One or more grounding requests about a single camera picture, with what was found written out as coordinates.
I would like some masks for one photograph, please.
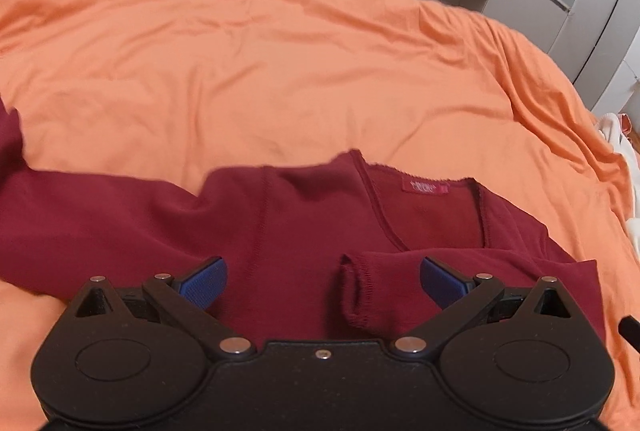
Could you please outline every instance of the screw head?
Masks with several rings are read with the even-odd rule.
[[[321,359],[322,361],[326,361],[331,357],[332,353],[329,350],[318,350],[316,351],[316,357]]]
[[[228,337],[220,341],[220,350],[225,353],[244,353],[251,348],[251,342],[244,337]]]
[[[404,353],[418,353],[419,351],[424,350],[427,347],[427,343],[425,340],[420,337],[400,337],[394,343],[396,348],[400,351],[404,351]]]

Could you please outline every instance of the pink clothing tag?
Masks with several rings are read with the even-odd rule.
[[[402,175],[402,191],[419,192],[420,194],[447,194],[449,184],[429,182],[420,178]]]

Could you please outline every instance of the orange blanket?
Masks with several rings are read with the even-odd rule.
[[[625,163],[516,32],[420,0],[0,0],[0,75],[40,169],[197,191],[212,168],[356,147],[415,175],[474,176],[598,260],[617,374],[604,420],[640,429],[640,363],[616,334],[640,316]],[[0,287],[2,431],[44,420],[28,367],[61,309]]]

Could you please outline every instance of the maroon shirt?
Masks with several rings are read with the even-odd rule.
[[[70,299],[92,275],[135,286],[212,255],[228,266],[211,311],[265,339],[395,337],[439,309],[426,255],[508,286],[559,277],[604,338],[594,261],[471,178],[431,181],[358,151],[306,168],[212,172],[198,196],[165,182],[41,172],[22,158],[18,114],[0,108],[0,277]]]

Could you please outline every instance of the white garment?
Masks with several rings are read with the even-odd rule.
[[[607,142],[613,146],[613,151],[625,157],[626,166],[629,168],[633,210],[631,218],[626,220],[626,231],[636,251],[636,259],[638,259],[640,257],[640,218],[638,218],[640,216],[640,168],[638,168],[636,152],[622,133],[620,121],[615,113],[607,113],[601,116],[596,123],[596,128],[602,133]]]

